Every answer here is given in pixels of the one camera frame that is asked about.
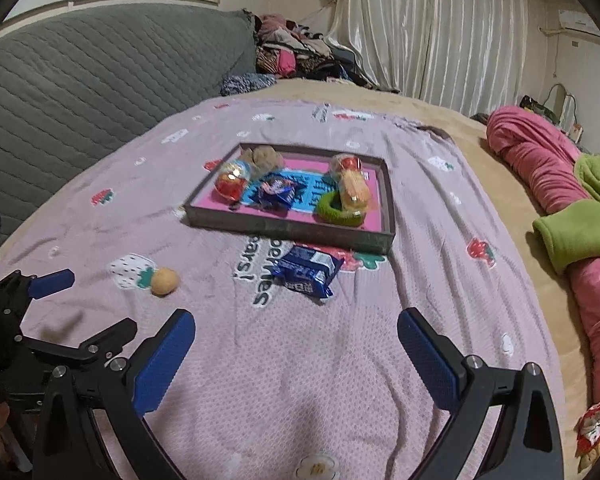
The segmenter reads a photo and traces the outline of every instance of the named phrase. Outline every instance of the green hair tie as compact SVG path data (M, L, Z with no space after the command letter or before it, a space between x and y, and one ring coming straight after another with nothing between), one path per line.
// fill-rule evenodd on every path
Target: green hair tie
M315 213L329 224L344 225L346 227L360 227L366 216L361 211L343 209L340 202L340 193L337 191L322 195L315 206Z

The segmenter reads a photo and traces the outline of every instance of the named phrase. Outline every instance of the blue gripper pad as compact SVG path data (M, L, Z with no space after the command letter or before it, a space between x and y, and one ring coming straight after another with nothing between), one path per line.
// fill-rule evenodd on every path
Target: blue gripper pad
M436 347L440 336L417 309L407 308L398 316L398 338L435 405L440 410L455 413L461 393L459 378Z
M178 309L155 337L142 343L147 344L144 349L154 343L157 347L148 359L142 359L144 366L132 378L132 402L138 416L158 409L195 337L193 316L187 310Z
M29 297L39 300L45 296L55 294L66 288L71 288L75 283L75 275L69 269L58 270L46 276L33 278L29 283Z

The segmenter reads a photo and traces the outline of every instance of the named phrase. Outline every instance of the green cloth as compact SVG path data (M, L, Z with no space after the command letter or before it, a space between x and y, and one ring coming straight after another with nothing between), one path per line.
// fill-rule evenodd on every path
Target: green cloth
M600 256L600 202L596 200L578 200L538 218L533 226L558 274L573 262Z
M580 155L573 167L573 174L592 199L600 202L600 155Z

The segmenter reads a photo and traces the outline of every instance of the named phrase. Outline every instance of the pink blanket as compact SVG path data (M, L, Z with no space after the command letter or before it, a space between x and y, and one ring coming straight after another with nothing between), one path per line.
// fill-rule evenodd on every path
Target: pink blanket
M187 226L178 206L205 163L241 140L384 158L395 197L390 254L337 251L346 262L334 297L317 304L271 279L291 241ZM129 316L138 323L129 354L175 308L189 309L196 340L147 415L187 479L290 479L317 454L343 479L408 478L446 422L397 337L410 305L464 354L506 368L538 362L558 416L563 409L557 352L506 227L458 147L412 121L210 100L101 160L62 197L0 262L1 276L75 272L71 290L31 306L23 329L77 345ZM181 283L160 299L144 277L162 266ZM497 416L490 411L463 478L482 461ZM105 436L121 476L133 478Z
M580 150L543 118L518 107L500 108L489 118L487 139L493 151L529 185L547 213L558 212L577 200L590 198L573 175L573 165ZM589 336L593 356L593 396L594 402L598 402L600 258L570 265L567 275Z

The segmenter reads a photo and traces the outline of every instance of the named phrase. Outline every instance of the tray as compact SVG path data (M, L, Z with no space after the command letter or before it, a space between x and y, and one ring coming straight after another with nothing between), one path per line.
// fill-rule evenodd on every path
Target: tray
M309 146L271 144L285 158L286 167L280 173L290 173L307 186L285 217L251 206L249 196L257 184L252 184L244 193L239 208L230 209L214 189L220 166L228 160L238 158L242 150L255 149L261 145L243 142L234 146L198 184L184 203L192 227L265 235L274 239L340 247L361 253L389 252L395 237L394 196L386 163L375 156L355 153L362 161L367 183L378 204L367 213L361 227L327 224L313 215L315 202L320 195L334 189L330 179L323 177L328 173L331 157L342 152Z

